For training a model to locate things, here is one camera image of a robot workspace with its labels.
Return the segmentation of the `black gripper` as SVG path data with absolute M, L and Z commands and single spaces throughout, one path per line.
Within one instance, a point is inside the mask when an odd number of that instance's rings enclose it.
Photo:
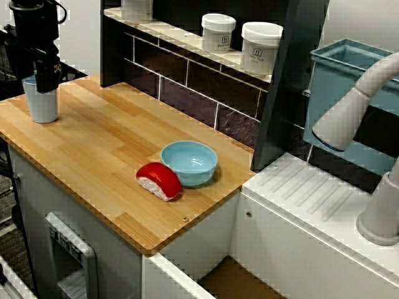
M 54 41 L 59 37 L 60 20 L 56 8 L 14 8 L 15 54 L 36 66 L 39 93 L 55 90 L 60 80 L 59 50 Z

